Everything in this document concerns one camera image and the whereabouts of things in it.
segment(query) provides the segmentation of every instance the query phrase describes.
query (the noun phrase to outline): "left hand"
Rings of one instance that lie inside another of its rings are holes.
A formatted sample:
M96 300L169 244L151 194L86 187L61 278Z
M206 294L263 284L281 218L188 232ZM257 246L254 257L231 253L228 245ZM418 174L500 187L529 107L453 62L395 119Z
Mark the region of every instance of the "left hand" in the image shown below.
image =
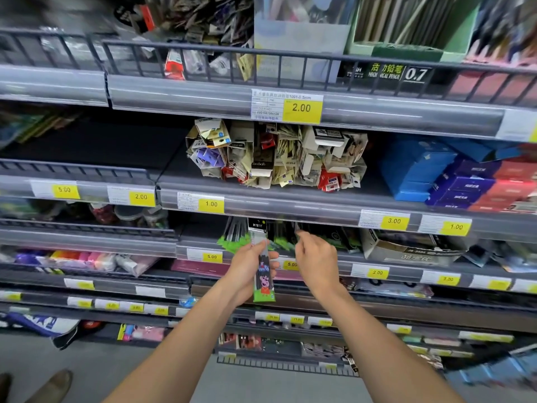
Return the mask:
M253 295L253 278L259 267L259 255L268 246L269 241L263 241L255 246L247 244L237 250L229 266L228 272L222 277L225 287L234 294L233 301L236 306L244 304ZM277 251L269 251L270 260L278 258ZM277 261L270 262L271 276L276 275L275 269L280 266Z

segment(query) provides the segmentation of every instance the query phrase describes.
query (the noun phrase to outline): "forearm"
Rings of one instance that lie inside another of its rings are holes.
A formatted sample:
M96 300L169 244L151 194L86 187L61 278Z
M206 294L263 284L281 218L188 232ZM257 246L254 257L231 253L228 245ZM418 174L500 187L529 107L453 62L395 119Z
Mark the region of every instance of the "forearm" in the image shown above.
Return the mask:
M338 285L319 301L345 338L375 403L462 403L433 368Z
M234 308L220 280L104 402L189 402Z

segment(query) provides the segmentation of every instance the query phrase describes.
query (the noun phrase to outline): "plastic packaging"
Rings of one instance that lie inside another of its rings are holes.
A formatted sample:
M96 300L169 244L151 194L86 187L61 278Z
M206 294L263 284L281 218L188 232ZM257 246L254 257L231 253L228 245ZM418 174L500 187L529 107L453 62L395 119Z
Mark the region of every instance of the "plastic packaging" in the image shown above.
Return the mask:
M91 202L89 203L89 208L98 223L113 224L117 222L113 205L109 203Z
M248 231L250 232L252 245L258 244L267 237L266 221L257 218L248 218ZM267 246L259 255L259 267L253 281L253 302L264 303L276 301L274 296L274 284L270 274L270 259Z
M168 229L168 211L160 207L146 208L143 210L143 218L150 228Z
M140 227L143 225L143 210L141 206L116 205L114 213L123 226Z

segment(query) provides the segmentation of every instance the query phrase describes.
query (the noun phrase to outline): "human hand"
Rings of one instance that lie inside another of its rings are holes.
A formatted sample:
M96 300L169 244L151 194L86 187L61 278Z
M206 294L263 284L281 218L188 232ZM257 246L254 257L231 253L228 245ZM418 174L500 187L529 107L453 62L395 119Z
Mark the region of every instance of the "human hand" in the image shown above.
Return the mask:
M263 252L269 241L260 242L254 246L247 244L237 250L233 256L228 272L222 277L227 289L234 294L233 302L236 306L244 304L253 295L253 278L259 267L259 255ZM269 251L270 260L278 258L277 251ZM277 261L270 262L271 277L276 276L275 269L280 265Z
M321 292L337 288L339 270L336 248L304 230L299 230L296 234L300 238L295 246L296 262L304 282L315 298Z

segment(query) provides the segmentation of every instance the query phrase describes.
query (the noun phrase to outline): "jar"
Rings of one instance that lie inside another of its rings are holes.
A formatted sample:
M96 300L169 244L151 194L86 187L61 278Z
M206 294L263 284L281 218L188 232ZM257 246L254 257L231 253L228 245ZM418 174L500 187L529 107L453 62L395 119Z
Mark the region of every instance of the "jar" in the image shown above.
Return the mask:
M143 210L143 218L150 228L168 229L168 211L158 208L146 208Z
M141 206L116 205L114 207L119 223L133 228L143 226L143 210Z
M114 214L114 206L109 203L91 202L89 203L90 211L97 219L98 223L113 224L117 222Z

